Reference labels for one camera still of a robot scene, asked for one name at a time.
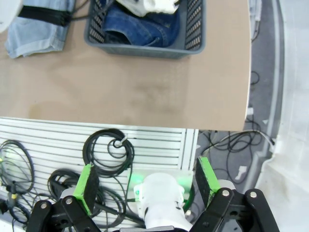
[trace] laundry basket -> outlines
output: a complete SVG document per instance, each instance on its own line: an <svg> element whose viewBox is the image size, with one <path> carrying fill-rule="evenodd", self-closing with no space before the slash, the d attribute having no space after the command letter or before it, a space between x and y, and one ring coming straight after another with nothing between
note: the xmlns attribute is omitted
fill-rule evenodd
<svg viewBox="0 0 309 232"><path fill-rule="evenodd" d="M91 0L84 39L90 46L103 49L110 54L179 59L200 53L206 43L206 0L181 0L179 6L180 31L175 43L170 47L147 47L118 43L105 43L101 30L103 15L97 15L102 4Z"/></svg>

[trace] blue jeans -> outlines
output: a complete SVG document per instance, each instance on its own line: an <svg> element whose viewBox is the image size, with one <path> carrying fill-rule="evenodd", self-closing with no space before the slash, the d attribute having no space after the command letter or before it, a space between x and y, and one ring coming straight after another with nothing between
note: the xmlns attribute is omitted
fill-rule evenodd
<svg viewBox="0 0 309 232"><path fill-rule="evenodd" d="M124 12L116 3L109 8L102 24L105 43L152 47L172 45L180 29L178 11L173 15L150 13L140 18Z"/></svg>
<svg viewBox="0 0 309 232"><path fill-rule="evenodd" d="M23 3L63 11L72 11L75 6L75 0L24 0ZM11 58L62 51L67 32L68 27L16 17L9 26L5 48Z"/></svg>

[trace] wooden tabletop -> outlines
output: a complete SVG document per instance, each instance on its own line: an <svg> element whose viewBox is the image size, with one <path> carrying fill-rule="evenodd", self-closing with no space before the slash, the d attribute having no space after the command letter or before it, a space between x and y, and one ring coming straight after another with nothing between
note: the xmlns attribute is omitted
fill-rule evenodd
<svg viewBox="0 0 309 232"><path fill-rule="evenodd" d="M3 33L0 116L241 130L251 65L248 1L207 0L206 17L206 48L181 60L108 55L84 42L83 21L70 25L64 51L10 59Z"/></svg>

